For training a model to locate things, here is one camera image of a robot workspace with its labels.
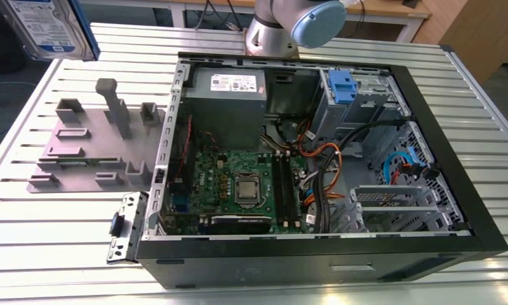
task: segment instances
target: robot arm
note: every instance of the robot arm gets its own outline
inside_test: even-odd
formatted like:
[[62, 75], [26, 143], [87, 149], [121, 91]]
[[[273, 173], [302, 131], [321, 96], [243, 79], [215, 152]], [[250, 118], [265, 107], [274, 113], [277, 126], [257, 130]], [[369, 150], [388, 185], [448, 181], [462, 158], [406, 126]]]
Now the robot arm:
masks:
[[246, 33], [247, 54], [291, 57], [297, 45], [319, 47], [340, 32], [345, 16], [338, 0], [257, 0]]

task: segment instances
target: ram slot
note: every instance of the ram slot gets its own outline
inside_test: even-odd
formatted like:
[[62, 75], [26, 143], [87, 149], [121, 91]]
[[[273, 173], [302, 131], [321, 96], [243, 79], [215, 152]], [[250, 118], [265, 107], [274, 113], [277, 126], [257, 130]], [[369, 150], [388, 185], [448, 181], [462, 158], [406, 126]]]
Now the ram slot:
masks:
[[293, 195], [293, 176], [290, 172], [289, 165], [289, 157], [283, 157], [279, 162], [281, 165], [281, 184], [282, 184], [282, 192], [283, 192], [283, 204], [287, 220], [287, 226], [293, 227], [297, 220], [297, 206], [295, 206], [295, 198]]
[[281, 226], [283, 224], [283, 221], [286, 218], [279, 165], [281, 165], [281, 157], [273, 155], [270, 158], [271, 191], [274, 194], [274, 210], [275, 210], [275, 214], [277, 214], [277, 225], [278, 226]]

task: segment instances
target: sticker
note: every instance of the sticker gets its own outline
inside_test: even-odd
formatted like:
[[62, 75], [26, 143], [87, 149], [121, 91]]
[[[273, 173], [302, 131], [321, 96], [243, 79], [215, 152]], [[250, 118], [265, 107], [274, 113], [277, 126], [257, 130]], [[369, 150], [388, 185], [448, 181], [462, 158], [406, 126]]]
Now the sticker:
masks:
[[255, 92], [255, 76], [214, 74], [210, 76], [210, 91]]
[[313, 216], [313, 215], [310, 215], [310, 214], [306, 214], [305, 222], [306, 222], [307, 224], [314, 224], [314, 222], [315, 222], [315, 216]]
[[45, 51], [71, 52], [75, 47], [63, 23], [53, 15], [50, 0], [9, 0], [9, 3], [35, 45]]
[[306, 138], [309, 138], [310, 140], [313, 140], [313, 139], [314, 139], [314, 136], [315, 136], [315, 135], [314, 135], [309, 130], [305, 131], [305, 137], [306, 137]]

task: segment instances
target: motherboard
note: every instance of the motherboard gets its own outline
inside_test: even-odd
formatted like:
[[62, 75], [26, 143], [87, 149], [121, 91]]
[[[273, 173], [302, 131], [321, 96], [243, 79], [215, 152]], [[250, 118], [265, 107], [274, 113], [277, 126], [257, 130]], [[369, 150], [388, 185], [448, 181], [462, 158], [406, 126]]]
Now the motherboard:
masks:
[[298, 156], [257, 152], [198, 152], [190, 195], [174, 194], [163, 216], [167, 234], [297, 234]]

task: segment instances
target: slotted metal table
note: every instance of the slotted metal table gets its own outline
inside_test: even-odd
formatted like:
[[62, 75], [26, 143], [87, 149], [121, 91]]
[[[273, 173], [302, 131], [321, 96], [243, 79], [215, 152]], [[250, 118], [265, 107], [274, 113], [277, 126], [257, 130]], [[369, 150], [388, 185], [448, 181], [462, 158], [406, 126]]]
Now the slotted metal table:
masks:
[[[122, 193], [29, 194], [61, 98], [102, 107], [98, 78], [127, 105], [167, 103], [178, 51], [242, 54], [234, 32], [93, 24], [97, 62], [55, 60], [0, 146], [0, 301], [54, 304], [508, 304], [508, 252], [413, 283], [165, 291], [138, 266], [106, 266]], [[508, 242], [508, 122], [452, 52], [334, 39], [302, 58], [405, 65]]]

